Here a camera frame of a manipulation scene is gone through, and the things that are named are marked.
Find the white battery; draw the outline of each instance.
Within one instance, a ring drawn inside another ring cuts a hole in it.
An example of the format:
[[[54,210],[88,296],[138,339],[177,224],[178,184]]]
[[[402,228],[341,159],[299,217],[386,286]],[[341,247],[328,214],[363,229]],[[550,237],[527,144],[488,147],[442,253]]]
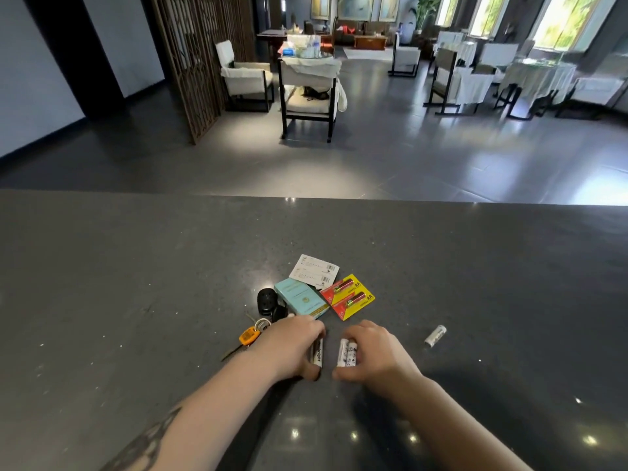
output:
[[[323,339],[317,339],[312,344],[310,362],[323,368]]]
[[[428,338],[425,339],[425,343],[430,347],[434,347],[435,343],[438,342],[440,338],[445,335],[445,332],[447,332],[445,326],[439,325],[434,329],[434,332],[428,335]]]
[[[349,346],[347,348],[347,366],[348,367],[356,366],[356,354],[357,354],[357,344],[355,342],[349,342]]]
[[[348,348],[349,348],[349,340],[341,339],[340,350],[338,351],[338,363],[336,364],[338,367],[347,366],[347,349]]]

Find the person's left hand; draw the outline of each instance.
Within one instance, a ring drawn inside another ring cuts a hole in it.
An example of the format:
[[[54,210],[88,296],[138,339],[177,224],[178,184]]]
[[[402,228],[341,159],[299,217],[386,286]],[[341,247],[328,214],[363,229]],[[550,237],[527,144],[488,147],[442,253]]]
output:
[[[312,316],[288,317],[263,331],[247,354],[255,354],[269,364],[276,381],[297,375],[316,380],[320,367],[312,364],[306,353],[318,337],[325,337],[325,324],[321,321]]]

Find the wooden lattice screen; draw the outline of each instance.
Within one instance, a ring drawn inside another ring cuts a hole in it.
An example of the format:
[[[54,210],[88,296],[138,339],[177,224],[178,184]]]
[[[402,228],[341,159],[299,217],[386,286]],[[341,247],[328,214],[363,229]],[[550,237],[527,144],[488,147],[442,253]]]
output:
[[[194,143],[227,98],[215,44],[233,44],[236,60],[254,61],[251,0],[153,0]]]

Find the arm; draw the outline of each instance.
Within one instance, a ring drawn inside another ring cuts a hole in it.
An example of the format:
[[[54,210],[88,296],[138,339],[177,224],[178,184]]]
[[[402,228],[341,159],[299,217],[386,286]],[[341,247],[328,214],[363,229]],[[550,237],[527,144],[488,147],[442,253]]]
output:
[[[390,400],[450,471],[531,471],[434,381],[424,377],[397,338],[371,321],[349,327],[358,365],[337,367],[339,380],[360,382]]]
[[[272,324],[246,351],[161,422],[133,440],[101,471],[207,471],[214,469],[266,391],[300,375],[316,380],[320,368],[305,353],[325,326],[311,316]]]

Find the white rug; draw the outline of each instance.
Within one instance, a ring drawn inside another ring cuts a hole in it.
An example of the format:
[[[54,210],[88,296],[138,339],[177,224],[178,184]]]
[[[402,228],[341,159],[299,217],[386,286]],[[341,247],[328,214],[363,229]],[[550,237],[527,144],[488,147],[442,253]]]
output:
[[[393,62],[393,49],[387,47],[385,51],[376,51],[372,49],[354,49],[352,47],[342,47],[350,60],[373,60]]]

